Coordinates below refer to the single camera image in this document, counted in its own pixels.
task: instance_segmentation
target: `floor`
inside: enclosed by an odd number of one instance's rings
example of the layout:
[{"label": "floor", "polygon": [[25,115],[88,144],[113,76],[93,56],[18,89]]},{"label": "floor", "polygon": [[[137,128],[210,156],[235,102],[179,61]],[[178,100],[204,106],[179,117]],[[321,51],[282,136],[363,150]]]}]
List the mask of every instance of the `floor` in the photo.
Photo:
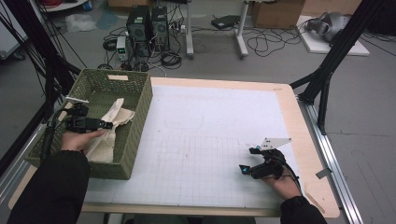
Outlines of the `floor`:
[{"label": "floor", "polygon": [[[84,13],[81,9],[63,12]],[[107,19],[102,28],[90,32],[64,34],[79,57],[90,68],[104,62],[103,37],[123,26],[125,19],[114,18],[106,9],[90,12],[95,21]],[[211,18],[196,18],[193,24],[210,27]],[[256,35],[247,31],[245,39]],[[176,70],[154,68],[154,77],[183,77],[252,82],[291,83],[315,71],[326,55],[308,53],[301,42],[259,57],[252,49],[240,60],[232,32],[194,32],[194,58],[185,55],[182,41],[182,65]],[[344,177],[365,223],[396,223],[396,43],[364,37],[360,42],[370,51],[369,57],[347,56],[332,77],[326,118],[326,131],[343,170]],[[64,45],[71,64],[83,65]],[[114,60],[113,66],[120,62]],[[43,102],[42,91],[29,60],[0,62],[0,156],[11,146]],[[295,90],[298,94],[304,87]],[[5,223],[9,209],[7,198],[0,202],[0,222]],[[347,223],[343,212],[329,223]],[[81,214],[78,223],[102,223],[103,214]],[[279,223],[278,218],[257,217],[257,223]]]}]

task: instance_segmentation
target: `black sleeve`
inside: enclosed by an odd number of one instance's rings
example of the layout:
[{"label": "black sleeve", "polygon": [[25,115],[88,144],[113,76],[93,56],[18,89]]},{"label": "black sleeve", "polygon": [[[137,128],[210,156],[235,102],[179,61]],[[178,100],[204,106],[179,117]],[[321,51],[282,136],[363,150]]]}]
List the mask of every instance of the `black sleeve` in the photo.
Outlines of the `black sleeve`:
[{"label": "black sleeve", "polygon": [[89,177],[90,165],[82,153],[58,152],[37,169],[7,223],[76,223]]},{"label": "black sleeve", "polygon": [[325,224],[319,210],[303,196],[287,199],[280,205],[281,224]]}]

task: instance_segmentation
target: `headset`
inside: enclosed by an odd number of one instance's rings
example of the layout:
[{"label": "headset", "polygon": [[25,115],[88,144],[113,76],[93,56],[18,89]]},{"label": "headset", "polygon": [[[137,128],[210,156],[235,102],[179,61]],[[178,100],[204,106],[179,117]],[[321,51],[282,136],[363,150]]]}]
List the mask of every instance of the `headset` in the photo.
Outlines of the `headset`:
[{"label": "headset", "polygon": [[349,22],[350,17],[340,12],[324,12],[319,18],[307,22],[306,30],[315,31],[326,42],[333,42],[334,37],[341,32]]}]

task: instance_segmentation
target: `cardboard box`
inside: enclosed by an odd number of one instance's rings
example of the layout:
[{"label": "cardboard box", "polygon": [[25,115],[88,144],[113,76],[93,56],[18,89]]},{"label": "cardboard box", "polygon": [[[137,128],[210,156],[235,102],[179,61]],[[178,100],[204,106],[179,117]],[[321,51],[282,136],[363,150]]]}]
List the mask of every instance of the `cardboard box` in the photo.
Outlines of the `cardboard box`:
[{"label": "cardboard box", "polygon": [[151,6],[151,0],[108,0],[108,5],[116,9],[131,9],[132,6]]},{"label": "cardboard box", "polygon": [[301,15],[305,0],[281,0],[277,3],[255,3],[252,20],[255,27],[293,29]]},{"label": "cardboard box", "polygon": [[341,12],[352,15],[361,0],[306,0],[302,15],[318,17],[323,12]]}]

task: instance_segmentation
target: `white paper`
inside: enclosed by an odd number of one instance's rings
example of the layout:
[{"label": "white paper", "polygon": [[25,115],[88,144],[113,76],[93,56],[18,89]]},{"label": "white paper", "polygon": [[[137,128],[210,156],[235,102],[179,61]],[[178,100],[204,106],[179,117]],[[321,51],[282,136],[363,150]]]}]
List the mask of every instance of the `white paper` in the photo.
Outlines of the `white paper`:
[{"label": "white paper", "polygon": [[[85,201],[278,209],[239,169],[263,163],[248,149],[265,137],[288,138],[271,91],[153,86],[131,179],[91,179]],[[278,149],[298,174],[291,145]]]}]

